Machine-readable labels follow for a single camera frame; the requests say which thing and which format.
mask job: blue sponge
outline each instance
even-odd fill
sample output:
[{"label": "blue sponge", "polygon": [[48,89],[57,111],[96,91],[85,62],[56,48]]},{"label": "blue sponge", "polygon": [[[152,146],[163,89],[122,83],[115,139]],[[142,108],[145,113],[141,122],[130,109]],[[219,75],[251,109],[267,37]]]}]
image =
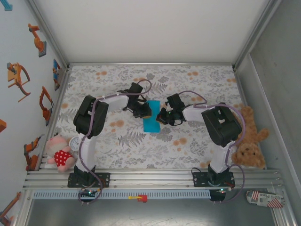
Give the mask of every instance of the blue sponge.
[{"label": "blue sponge", "polygon": [[143,131],[146,133],[159,133],[160,123],[156,121],[157,115],[160,113],[160,101],[148,100],[151,108],[151,117],[143,119]]}]

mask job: floral tablecloth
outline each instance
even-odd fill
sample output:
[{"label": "floral tablecloth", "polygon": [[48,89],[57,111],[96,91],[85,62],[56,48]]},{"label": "floral tablecloth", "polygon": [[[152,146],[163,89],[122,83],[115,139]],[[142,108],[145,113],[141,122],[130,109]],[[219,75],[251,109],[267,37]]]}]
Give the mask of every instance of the floral tablecloth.
[{"label": "floral tablecloth", "polygon": [[[86,95],[106,96],[145,78],[153,85],[145,97],[159,100],[161,106],[168,96],[183,90],[203,95],[208,104],[225,102],[237,109],[242,106],[230,65],[73,66],[55,131],[66,138],[77,135],[73,118]],[[149,87],[147,82],[140,84]],[[189,93],[181,98],[186,105],[202,102]],[[97,139],[95,159],[97,168],[205,168],[212,158],[213,146],[203,122],[184,122],[177,127],[161,125],[160,133],[144,133],[142,119],[118,110],[107,115]]]}]

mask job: floor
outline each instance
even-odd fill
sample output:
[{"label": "floor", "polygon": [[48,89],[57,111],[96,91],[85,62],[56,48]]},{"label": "floor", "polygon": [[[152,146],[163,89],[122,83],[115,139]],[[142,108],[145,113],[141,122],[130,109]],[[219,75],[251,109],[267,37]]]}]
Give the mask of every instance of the floor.
[{"label": "floor", "polygon": [[[73,118],[86,95],[112,94],[145,78],[153,85],[145,97],[159,100],[162,107],[168,96],[184,90],[203,95],[209,104],[225,102],[237,109],[242,107],[231,65],[73,66],[55,132],[65,138],[77,135]],[[140,84],[148,87],[147,82]],[[186,105],[202,102],[188,93],[181,98]],[[118,110],[107,116],[96,143],[97,168],[206,168],[212,158],[213,143],[202,122],[185,122],[177,127],[161,125],[160,133],[145,133],[142,119],[135,119],[130,112]]]},{"label": "floor", "polygon": [[[234,201],[213,205],[205,199],[99,200],[81,206],[77,200],[34,200],[29,226],[273,226],[271,209],[246,201],[246,190]],[[227,193],[226,199],[233,196]]]}]

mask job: pink stuffed toy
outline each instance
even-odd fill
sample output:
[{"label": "pink stuffed toy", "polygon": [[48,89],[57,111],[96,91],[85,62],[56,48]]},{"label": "pink stuffed toy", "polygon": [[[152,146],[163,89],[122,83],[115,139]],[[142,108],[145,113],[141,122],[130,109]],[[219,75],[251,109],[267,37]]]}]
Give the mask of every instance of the pink stuffed toy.
[{"label": "pink stuffed toy", "polygon": [[48,159],[48,164],[57,165],[59,172],[65,172],[72,167],[75,163],[75,158],[69,153],[71,148],[68,146],[67,141],[57,135],[46,142],[46,154],[51,157]]}]

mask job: teddy bear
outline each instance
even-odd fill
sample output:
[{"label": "teddy bear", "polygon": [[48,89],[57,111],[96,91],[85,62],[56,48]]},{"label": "teddy bear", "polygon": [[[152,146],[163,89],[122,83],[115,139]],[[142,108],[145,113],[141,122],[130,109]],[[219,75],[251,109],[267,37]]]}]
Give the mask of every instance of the teddy bear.
[{"label": "teddy bear", "polygon": [[59,172],[65,172],[75,163],[75,158],[69,153],[70,150],[67,141],[60,135],[50,138],[45,147],[46,154],[51,157],[47,163],[56,164]]},{"label": "teddy bear", "polygon": [[268,138],[269,131],[268,129],[262,129],[257,132],[254,113],[251,107],[243,107],[240,112],[246,123],[246,133],[242,142],[238,144],[237,151],[232,155],[232,161],[238,165],[264,169],[266,166],[264,156],[257,144]]}]

